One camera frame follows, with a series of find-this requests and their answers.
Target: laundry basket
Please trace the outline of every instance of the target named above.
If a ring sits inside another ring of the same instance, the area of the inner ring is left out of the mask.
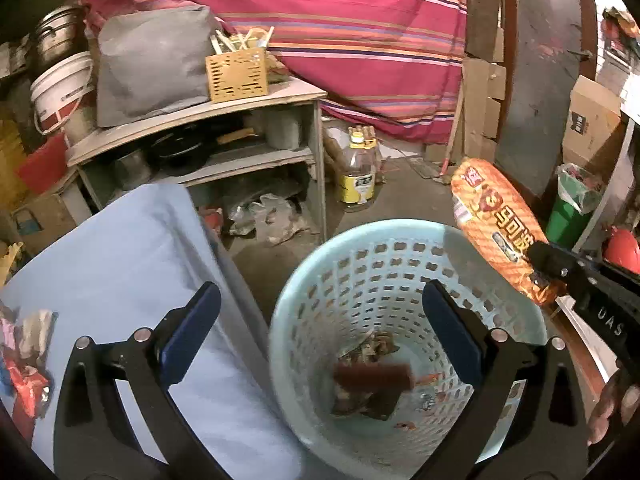
[[[495,272],[462,232],[434,222],[374,222],[332,238],[300,264],[278,299],[270,366],[280,407],[311,451],[356,478],[410,478],[473,392],[458,379],[423,313],[422,288],[429,280],[442,282],[487,327],[501,327],[519,341],[546,343],[539,308]],[[438,402],[428,412],[407,409],[402,397],[411,394],[403,394],[384,422],[330,414],[333,364],[372,329],[394,335],[400,350],[393,356],[410,362],[414,376],[440,373],[433,385]],[[514,383],[481,458],[499,450],[522,389]],[[412,422],[415,429],[396,428],[398,422]]]

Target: bucket handle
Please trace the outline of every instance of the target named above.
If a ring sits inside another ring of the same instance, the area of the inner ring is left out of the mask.
[[[76,100],[76,104],[74,104],[73,109],[71,110],[71,112],[69,112],[69,114],[62,119],[59,123],[56,123],[55,126],[50,127],[48,130],[45,130],[44,132],[40,129],[40,119],[38,118],[38,113],[36,111],[36,107],[35,104],[33,106],[33,123],[36,127],[36,130],[38,131],[39,134],[41,135],[49,135],[51,132],[62,128],[62,126],[65,125],[65,123],[71,118],[71,116],[76,113],[76,110],[78,110],[78,107],[80,106],[80,101],[82,101],[82,98],[84,97],[84,94],[82,93],[82,91],[84,91],[85,88],[87,88],[89,86],[89,83],[91,82],[91,74],[92,71],[94,69],[94,60],[92,59],[91,61],[91,65],[89,65],[89,77],[87,78],[87,80],[84,82],[84,84],[82,85],[82,88],[80,89],[81,95],[78,98],[78,100]]]

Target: gray fabric cover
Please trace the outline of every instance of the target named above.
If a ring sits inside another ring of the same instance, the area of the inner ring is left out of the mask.
[[[206,6],[110,18],[98,35],[98,126],[110,128],[209,100],[204,58],[214,51]]]

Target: cooking oil bottle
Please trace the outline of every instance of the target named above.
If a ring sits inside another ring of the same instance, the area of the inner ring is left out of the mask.
[[[376,184],[376,139],[365,135],[362,127],[349,128],[350,144],[344,149],[345,168],[338,188],[346,211],[369,206]]]

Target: red plastic object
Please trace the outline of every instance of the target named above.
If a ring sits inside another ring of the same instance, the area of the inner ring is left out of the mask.
[[[16,173],[35,194],[44,193],[65,175],[65,152],[65,136],[58,132],[31,153]]]
[[[611,238],[603,256],[612,264],[640,274],[640,247],[638,247],[636,237],[627,229],[611,228]]]

